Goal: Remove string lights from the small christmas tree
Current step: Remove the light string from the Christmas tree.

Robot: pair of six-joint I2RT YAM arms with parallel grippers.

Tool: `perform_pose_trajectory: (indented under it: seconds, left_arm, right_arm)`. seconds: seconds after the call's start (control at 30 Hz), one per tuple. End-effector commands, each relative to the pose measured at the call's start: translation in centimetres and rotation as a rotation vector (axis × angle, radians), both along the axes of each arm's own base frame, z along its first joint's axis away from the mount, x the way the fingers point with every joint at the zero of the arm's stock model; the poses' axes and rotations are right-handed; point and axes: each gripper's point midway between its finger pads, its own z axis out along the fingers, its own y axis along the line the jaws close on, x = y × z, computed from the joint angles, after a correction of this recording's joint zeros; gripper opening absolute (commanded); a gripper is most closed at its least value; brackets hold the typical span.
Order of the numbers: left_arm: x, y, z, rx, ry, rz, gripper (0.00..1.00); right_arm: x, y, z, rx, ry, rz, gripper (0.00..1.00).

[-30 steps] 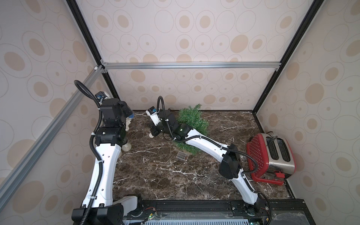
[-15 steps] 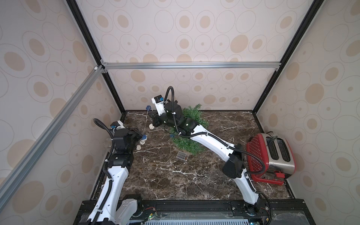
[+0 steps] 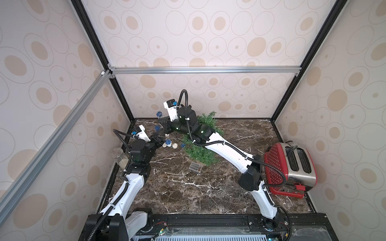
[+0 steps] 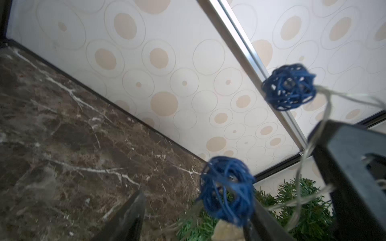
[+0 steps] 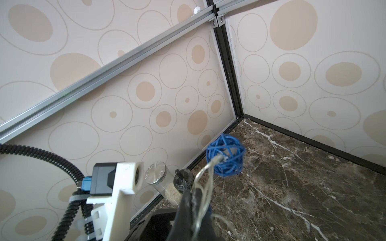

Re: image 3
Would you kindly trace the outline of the string lights with rattan balls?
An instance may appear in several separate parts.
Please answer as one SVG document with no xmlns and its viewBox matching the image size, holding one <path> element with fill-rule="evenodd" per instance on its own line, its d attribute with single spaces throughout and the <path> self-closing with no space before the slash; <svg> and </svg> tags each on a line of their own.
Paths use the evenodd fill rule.
<svg viewBox="0 0 386 241">
<path fill-rule="evenodd" d="M 166 116 L 163 116 L 161 111 L 158 111 L 156 113 L 156 116 L 157 116 L 157 119 L 162 118 L 162 117 L 166 117 Z M 160 124 L 155 127 L 155 133 L 154 134 L 158 134 L 160 136 L 165 137 L 165 143 L 163 144 L 163 147 L 173 147 L 174 149 L 176 149 L 178 147 L 178 144 L 173 143 L 172 140 L 169 138 L 170 134 L 165 134 L 164 133 L 163 128 L 162 128 L 162 126 Z"/>
</svg>

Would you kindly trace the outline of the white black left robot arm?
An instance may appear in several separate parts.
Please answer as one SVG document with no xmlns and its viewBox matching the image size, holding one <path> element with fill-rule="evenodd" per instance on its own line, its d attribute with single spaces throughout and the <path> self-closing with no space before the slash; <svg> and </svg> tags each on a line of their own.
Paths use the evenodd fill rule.
<svg viewBox="0 0 386 241">
<path fill-rule="evenodd" d="M 141 230 L 152 229 L 150 209 L 139 209 L 128 215 L 129 209 L 150 176 L 150 160 L 165 138 L 153 134 L 150 141 L 136 139 L 124 169 L 124 181 L 113 199 L 98 214 L 88 216 L 84 226 L 85 241 L 129 241 Z"/>
</svg>

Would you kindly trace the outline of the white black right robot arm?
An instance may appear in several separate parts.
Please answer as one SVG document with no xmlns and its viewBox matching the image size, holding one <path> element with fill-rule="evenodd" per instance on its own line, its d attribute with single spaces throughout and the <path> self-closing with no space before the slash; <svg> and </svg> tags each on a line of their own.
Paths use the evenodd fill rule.
<svg viewBox="0 0 386 241">
<path fill-rule="evenodd" d="M 168 112 L 168 117 L 160 118 L 159 122 L 165 133 L 184 134 L 192 145 L 213 151 L 236 167 L 241 173 L 238 184 L 250 192 L 258 204 L 264 228 L 268 231 L 276 229 L 284 217 L 278 210 L 278 206 L 274 204 L 267 188 L 283 187 L 286 184 L 286 176 L 283 172 L 265 163 L 261 156 L 253 156 L 237 148 L 212 127 L 199 123 L 190 105 L 178 105 L 174 99 L 164 102 L 163 105 Z M 281 183 L 266 184 L 261 176 L 262 166 L 279 174 Z"/>
</svg>

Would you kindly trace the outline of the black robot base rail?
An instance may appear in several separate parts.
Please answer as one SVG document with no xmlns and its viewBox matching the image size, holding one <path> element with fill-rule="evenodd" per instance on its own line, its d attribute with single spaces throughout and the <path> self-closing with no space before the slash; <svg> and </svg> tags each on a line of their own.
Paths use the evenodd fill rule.
<svg viewBox="0 0 386 241">
<path fill-rule="evenodd" d="M 151 214 L 109 217 L 93 241 L 336 241 L 323 213 L 282 215 L 271 231 L 260 214 Z"/>
</svg>

